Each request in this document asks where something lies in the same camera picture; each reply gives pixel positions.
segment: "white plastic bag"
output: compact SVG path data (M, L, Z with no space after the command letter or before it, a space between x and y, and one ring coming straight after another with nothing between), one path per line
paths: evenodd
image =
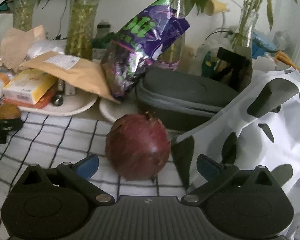
M31 48L28 50L27 56L29 57L29 59L33 59L49 51L54 51L56 53L64 55L65 48L66 48L66 40L35 41L31 46Z

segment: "checkered tablecloth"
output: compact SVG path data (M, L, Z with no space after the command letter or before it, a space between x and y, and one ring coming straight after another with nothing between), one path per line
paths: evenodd
M111 124L71 117L23 113L24 126L0 144L0 210L9 191L27 166L38 163L42 168L55 168L62 162L83 159L88 154L99 156L99 169L90 182L115 199L119 195L166 196L185 194L172 158L155 182L126 181L116 174L105 158L106 134ZM0 218L0 240L9 235Z

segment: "snack bag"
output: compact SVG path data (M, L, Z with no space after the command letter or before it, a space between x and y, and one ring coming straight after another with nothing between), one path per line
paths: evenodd
M146 69L190 27L174 13L170 0L157 0L110 42L101 67L115 99L123 100Z

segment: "pomegranate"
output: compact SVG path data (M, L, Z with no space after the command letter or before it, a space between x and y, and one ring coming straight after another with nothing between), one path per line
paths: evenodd
M126 180L144 180L158 174L170 154L170 141L161 120L147 114L126 114L106 138L106 157Z

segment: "brown paper envelope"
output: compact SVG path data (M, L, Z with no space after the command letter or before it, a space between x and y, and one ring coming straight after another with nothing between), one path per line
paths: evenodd
M71 69L66 70L55 64L44 62L48 58L57 55L60 54L52 51L47 52L34 59L23 62L21 67L39 69L68 82L74 87L119 103L112 97L99 64L81 58Z

